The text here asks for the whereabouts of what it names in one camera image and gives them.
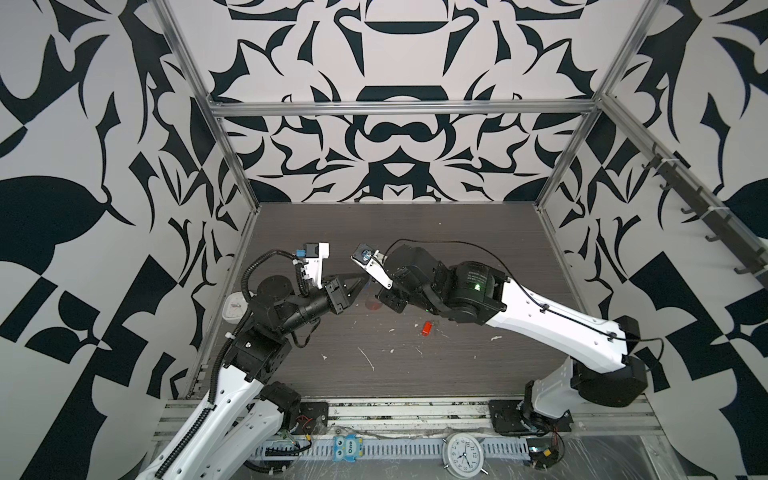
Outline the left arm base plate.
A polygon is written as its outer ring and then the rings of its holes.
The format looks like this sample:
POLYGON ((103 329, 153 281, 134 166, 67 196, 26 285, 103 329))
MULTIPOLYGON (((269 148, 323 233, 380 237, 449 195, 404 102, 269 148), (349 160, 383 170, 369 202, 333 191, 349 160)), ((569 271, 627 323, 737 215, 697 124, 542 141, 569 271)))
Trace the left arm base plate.
POLYGON ((328 428, 329 407, 325 401, 302 402, 290 433, 301 436, 324 434, 328 428))

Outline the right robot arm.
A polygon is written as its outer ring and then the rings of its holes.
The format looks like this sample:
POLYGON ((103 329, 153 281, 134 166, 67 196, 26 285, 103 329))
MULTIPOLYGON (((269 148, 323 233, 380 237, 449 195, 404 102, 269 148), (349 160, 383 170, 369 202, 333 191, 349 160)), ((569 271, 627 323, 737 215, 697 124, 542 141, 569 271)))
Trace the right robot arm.
POLYGON ((592 317, 535 293, 508 272, 478 261, 447 266, 408 244, 367 254, 363 265, 381 286, 379 301, 396 312, 417 306, 456 323, 512 331, 564 353, 563 364, 526 391, 524 418, 558 420, 583 403, 623 408, 648 387, 647 367, 633 355, 643 339, 631 317, 592 317))

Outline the small circuit board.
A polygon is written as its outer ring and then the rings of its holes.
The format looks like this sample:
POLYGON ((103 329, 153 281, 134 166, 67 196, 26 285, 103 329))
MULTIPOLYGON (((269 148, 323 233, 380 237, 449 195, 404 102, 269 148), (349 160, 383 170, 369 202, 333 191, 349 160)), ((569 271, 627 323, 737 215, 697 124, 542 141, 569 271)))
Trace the small circuit board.
POLYGON ((528 465, 536 470, 549 470, 559 464, 565 457, 566 443, 558 435, 551 437, 528 438, 528 465))

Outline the white alarm clock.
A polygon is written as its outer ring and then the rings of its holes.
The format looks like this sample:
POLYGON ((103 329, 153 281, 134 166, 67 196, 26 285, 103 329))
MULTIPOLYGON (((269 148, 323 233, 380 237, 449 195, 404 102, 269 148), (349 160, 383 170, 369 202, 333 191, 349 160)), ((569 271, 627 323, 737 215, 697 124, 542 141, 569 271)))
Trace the white alarm clock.
POLYGON ((471 479, 484 471, 485 454, 480 441, 469 433, 454 433, 443 443, 444 469, 457 479, 471 479))

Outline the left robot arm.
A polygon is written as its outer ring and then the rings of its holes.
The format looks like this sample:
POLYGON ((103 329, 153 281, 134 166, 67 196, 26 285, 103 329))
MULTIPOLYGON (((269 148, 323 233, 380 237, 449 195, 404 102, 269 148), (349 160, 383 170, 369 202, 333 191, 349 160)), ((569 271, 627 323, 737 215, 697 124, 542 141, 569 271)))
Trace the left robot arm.
POLYGON ((282 275, 264 279, 248 301, 244 327, 226 342, 209 392, 141 479, 229 479, 257 448, 297 425, 298 392, 272 377, 291 351, 291 335, 353 306, 366 273, 327 278, 306 296, 282 275))

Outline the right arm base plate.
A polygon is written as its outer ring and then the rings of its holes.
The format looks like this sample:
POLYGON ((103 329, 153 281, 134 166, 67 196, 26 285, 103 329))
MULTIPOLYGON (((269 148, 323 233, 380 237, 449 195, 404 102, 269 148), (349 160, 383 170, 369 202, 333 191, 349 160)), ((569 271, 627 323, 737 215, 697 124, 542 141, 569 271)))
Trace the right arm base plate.
POLYGON ((555 430, 570 432, 572 417, 566 411, 553 419, 533 410, 528 400, 490 400, 489 415, 493 430, 502 436, 544 436, 555 430))

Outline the white round wall device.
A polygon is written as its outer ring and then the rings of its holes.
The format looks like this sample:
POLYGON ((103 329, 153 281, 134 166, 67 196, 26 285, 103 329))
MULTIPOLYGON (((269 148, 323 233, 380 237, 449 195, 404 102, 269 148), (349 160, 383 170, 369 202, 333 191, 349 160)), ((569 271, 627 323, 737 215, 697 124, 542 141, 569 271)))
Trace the white round wall device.
POLYGON ((227 296, 221 309, 222 320, 236 325, 248 309, 248 302, 241 292, 233 292, 227 296))

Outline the black wall hook rail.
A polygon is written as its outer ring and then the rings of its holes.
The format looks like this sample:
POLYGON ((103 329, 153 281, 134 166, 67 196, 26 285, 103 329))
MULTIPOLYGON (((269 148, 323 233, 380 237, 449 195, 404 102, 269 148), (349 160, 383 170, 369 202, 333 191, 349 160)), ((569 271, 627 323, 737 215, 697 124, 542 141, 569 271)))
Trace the black wall hook rail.
POLYGON ((740 263, 733 269, 737 275, 749 275, 767 289, 767 243, 758 237, 736 212, 694 175, 685 163, 664 152, 657 142, 651 146, 651 157, 644 171, 658 175, 665 196, 677 195, 684 206, 681 213, 703 222, 710 234, 705 240, 721 243, 740 263))

